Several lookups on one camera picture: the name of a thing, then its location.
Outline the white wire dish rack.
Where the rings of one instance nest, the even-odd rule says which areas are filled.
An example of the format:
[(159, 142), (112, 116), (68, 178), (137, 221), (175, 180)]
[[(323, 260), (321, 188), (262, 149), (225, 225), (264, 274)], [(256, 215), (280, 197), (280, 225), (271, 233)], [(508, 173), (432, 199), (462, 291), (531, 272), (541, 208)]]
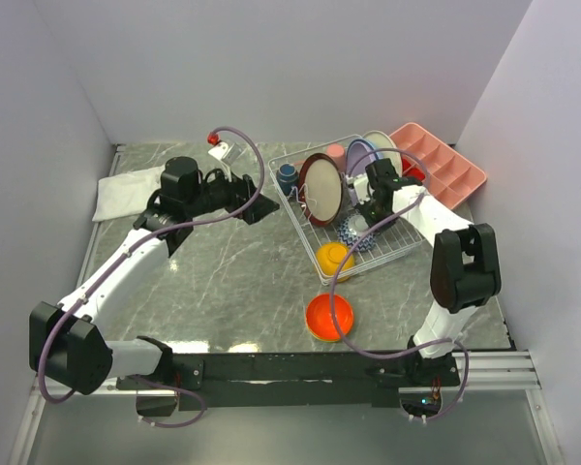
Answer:
[(312, 155), (326, 153), (337, 145), (348, 148), (358, 144), (360, 136), (346, 138), (316, 145), (302, 150), (281, 155), (268, 162), (270, 176), (281, 204), (290, 216), (290, 220), (313, 264), (321, 282), (328, 285), (338, 264), (346, 251), (357, 243), (352, 257), (344, 265), (339, 279), (344, 281), (356, 274), (390, 263), (408, 255), (418, 247), (424, 237), (407, 221), (397, 219), (376, 232), (366, 234), (368, 226), (364, 218), (352, 207), (348, 190), (343, 190), (341, 209), (331, 223), (318, 226), (306, 216), (306, 205), (299, 199), (303, 191), (296, 186), (283, 186), (277, 179), (278, 172), (291, 166), (299, 171)]

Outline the red white patterned bowl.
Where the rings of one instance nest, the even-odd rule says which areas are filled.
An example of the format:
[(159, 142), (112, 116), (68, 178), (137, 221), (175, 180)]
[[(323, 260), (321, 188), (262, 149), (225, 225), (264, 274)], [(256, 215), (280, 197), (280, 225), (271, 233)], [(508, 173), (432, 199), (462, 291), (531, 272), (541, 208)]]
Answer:
[(365, 238), (360, 239), (368, 230), (369, 226), (359, 213), (350, 214), (336, 227), (339, 241), (348, 248), (351, 248), (355, 242), (359, 242), (356, 248), (359, 253), (372, 251), (377, 245), (377, 239), (373, 233), (367, 234)]

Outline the dark blue ceramic mug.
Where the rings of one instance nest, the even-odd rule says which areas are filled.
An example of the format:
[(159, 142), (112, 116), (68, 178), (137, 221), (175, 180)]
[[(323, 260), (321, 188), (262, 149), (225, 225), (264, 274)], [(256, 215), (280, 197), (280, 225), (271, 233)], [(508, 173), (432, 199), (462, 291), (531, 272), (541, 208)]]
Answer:
[(294, 165), (283, 164), (276, 172), (276, 180), (285, 197), (291, 195), (292, 189), (297, 185), (299, 173)]

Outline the dark red rimmed plate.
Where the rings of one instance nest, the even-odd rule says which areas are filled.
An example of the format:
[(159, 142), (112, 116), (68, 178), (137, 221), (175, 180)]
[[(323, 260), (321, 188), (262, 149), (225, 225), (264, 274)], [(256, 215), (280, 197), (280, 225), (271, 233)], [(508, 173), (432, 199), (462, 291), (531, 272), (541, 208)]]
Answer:
[(299, 200), (304, 216), (318, 227), (333, 222), (343, 201), (343, 186), (334, 161), (324, 153), (310, 155), (299, 173)]

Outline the lavender plate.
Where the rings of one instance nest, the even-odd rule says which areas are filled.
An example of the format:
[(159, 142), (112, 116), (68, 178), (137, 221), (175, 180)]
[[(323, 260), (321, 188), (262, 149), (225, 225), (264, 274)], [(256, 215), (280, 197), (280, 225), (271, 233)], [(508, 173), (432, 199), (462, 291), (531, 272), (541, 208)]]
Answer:
[(346, 151), (346, 177), (367, 174), (367, 167), (382, 157), (380, 153), (373, 153), (366, 157), (366, 154), (374, 149), (375, 147), (368, 140), (354, 139)]

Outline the cream and blue plate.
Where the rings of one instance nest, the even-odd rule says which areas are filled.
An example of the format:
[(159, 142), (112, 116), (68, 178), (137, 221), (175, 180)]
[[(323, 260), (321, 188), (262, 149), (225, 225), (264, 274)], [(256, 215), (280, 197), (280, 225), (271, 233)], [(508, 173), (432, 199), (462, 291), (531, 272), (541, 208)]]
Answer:
[[(363, 137), (368, 140), (375, 148), (396, 148), (397, 145), (391, 137), (379, 130), (371, 130), (366, 132)], [(386, 151), (382, 154), (389, 158), (392, 162), (400, 162), (401, 157), (397, 151)]]

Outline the pink plastic cup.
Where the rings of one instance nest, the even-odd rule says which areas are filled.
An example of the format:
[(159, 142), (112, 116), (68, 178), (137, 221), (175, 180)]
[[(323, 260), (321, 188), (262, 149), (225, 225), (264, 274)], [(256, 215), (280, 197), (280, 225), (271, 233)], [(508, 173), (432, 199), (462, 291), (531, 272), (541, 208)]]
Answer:
[(346, 149), (343, 145), (339, 143), (332, 143), (326, 147), (325, 154), (331, 158), (338, 171), (346, 171)]

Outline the orange-yellow bowl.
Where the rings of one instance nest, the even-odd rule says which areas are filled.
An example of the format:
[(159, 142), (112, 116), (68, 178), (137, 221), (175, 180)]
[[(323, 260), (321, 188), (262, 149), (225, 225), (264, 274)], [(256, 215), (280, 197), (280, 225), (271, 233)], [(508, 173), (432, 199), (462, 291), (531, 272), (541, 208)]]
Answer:
[(349, 248), (340, 242), (328, 242), (321, 246), (316, 254), (316, 271), (321, 282), (328, 284), (334, 272), (343, 258), (349, 252)]

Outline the red-orange bowl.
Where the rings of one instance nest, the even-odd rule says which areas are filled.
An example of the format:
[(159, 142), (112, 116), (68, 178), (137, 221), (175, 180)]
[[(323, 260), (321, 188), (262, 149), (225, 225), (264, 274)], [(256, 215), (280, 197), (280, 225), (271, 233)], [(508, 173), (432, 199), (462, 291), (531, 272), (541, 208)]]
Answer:
[[(348, 335), (354, 324), (351, 304), (343, 297), (335, 295), (334, 311), (343, 334)], [(305, 309), (304, 320), (310, 333), (318, 340), (333, 343), (341, 339), (332, 318), (329, 294), (319, 294), (309, 302)]]

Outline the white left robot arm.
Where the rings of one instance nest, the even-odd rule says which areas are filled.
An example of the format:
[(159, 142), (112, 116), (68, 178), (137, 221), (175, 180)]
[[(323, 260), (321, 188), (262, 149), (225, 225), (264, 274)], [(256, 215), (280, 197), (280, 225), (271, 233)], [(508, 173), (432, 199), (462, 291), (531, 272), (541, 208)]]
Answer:
[(118, 309), (157, 267), (167, 262), (202, 215), (222, 210), (248, 225), (279, 209), (249, 175), (228, 169), (202, 173), (190, 157), (169, 160), (124, 242), (90, 278), (52, 305), (39, 303), (29, 318), (29, 364), (50, 378), (90, 394), (110, 378), (140, 376), (154, 389), (174, 376), (171, 348), (154, 338), (107, 341), (104, 330)]

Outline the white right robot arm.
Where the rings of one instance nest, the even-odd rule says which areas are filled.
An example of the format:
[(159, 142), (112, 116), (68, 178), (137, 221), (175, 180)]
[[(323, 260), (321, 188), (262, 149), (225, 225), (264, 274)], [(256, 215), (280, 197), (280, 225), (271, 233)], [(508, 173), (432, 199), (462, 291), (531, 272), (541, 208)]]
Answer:
[(476, 310), (502, 287), (496, 236), (488, 224), (474, 224), (447, 208), (414, 177), (400, 177), (387, 158), (348, 177), (355, 208), (370, 227), (402, 218), (432, 246), (433, 303), (410, 339), (405, 374), (426, 386), (446, 369), (454, 341)]

